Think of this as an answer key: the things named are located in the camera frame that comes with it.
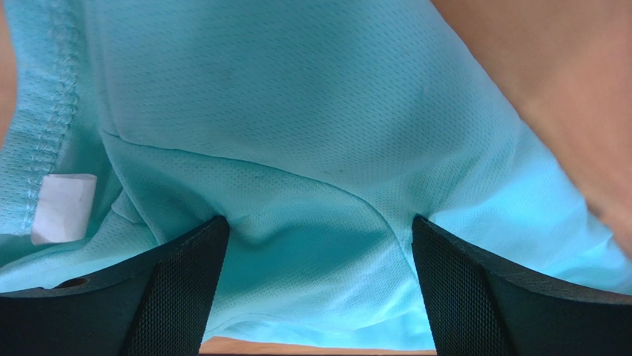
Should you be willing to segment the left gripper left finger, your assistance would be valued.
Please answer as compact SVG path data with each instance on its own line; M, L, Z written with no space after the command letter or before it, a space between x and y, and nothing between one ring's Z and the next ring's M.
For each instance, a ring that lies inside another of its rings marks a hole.
M230 228L215 217L51 289L1 295L3 355L196 355Z

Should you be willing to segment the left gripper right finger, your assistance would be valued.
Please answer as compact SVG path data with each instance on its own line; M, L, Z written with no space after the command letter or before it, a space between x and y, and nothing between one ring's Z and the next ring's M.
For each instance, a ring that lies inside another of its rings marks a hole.
M631 297L569 283L422 216L412 253L439 355L629 355Z

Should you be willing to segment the mint green t-shirt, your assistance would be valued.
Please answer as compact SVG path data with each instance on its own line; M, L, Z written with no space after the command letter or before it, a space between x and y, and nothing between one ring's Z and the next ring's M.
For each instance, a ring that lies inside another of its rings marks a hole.
M1 290L54 287L217 215L205 328L431 349L412 221L572 283L631 263L428 1L6 1Z

